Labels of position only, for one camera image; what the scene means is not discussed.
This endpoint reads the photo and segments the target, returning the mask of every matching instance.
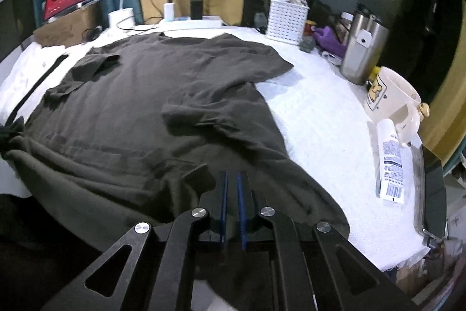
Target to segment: black charger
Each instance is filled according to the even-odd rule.
[[[202,20],[204,0],[190,0],[190,13],[192,20]]]

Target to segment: white cloth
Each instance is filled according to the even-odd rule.
[[[5,124],[24,95],[64,51],[64,45],[41,48],[32,42],[20,54],[9,76],[0,86],[0,124]]]
[[[256,87],[270,107],[291,159],[343,209],[351,228],[349,241],[381,270],[427,253],[429,248],[414,228],[417,217],[415,180],[419,184],[420,173],[414,172],[410,148],[402,151],[405,204],[393,204],[376,196],[377,135],[361,103],[364,88],[348,82],[336,67],[317,53],[301,52],[294,45],[269,40],[255,30],[229,27],[166,34],[212,38],[225,32],[243,40],[271,45],[294,65],[288,73]],[[102,34],[95,42],[67,49],[70,57],[37,88],[18,116],[27,119],[46,89],[57,86],[91,46],[102,46],[123,37]],[[27,77],[29,66],[21,67],[19,72]],[[26,92],[23,90],[17,98],[21,99]]]

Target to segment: white cup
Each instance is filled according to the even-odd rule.
[[[400,144],[407,143],[419,131],[423,118],[418,111],[421,97],[401,75],[383,66],[367,93],[364,109],[374,123],[391,119]]]

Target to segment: barcode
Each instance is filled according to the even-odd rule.
[[[387,195],[393,198],[400,198],[401,197],[401,187],[388,185],[387,187]]]

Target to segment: cardboard box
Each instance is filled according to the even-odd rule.
[[[98,3],[85,5],[76,11],[44,24],[34,31],[36,42],[42,46],[81,44],[85,30],[100,25],[101,12]]]

